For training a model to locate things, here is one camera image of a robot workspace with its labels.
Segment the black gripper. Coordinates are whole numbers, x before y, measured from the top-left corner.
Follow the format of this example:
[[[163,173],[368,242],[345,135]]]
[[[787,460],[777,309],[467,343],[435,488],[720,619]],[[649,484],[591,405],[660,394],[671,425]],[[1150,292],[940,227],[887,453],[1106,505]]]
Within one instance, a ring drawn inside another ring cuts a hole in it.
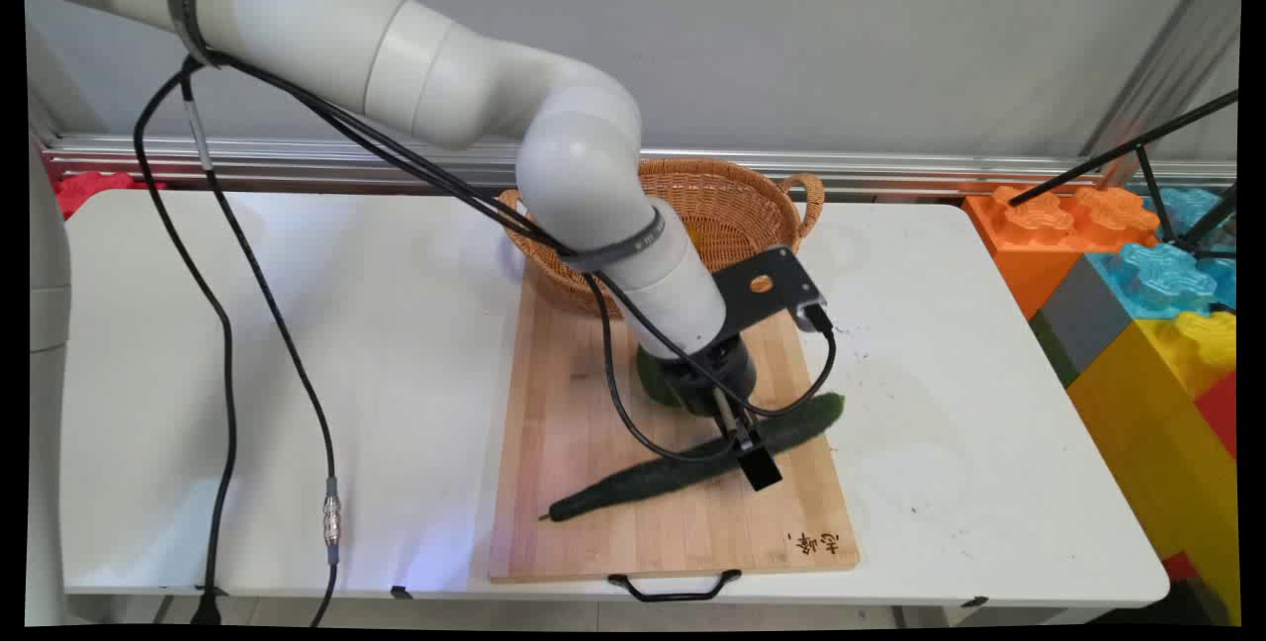
[[[653,359],[653,402],[674,410],[714,418],[728,456],[755,492],[782,480],[760,431],[760,419],[746,410],[757,385],[757,369],[741,334],[720,340],[691,360]],[[724,391],[736,395],[733,402]]]

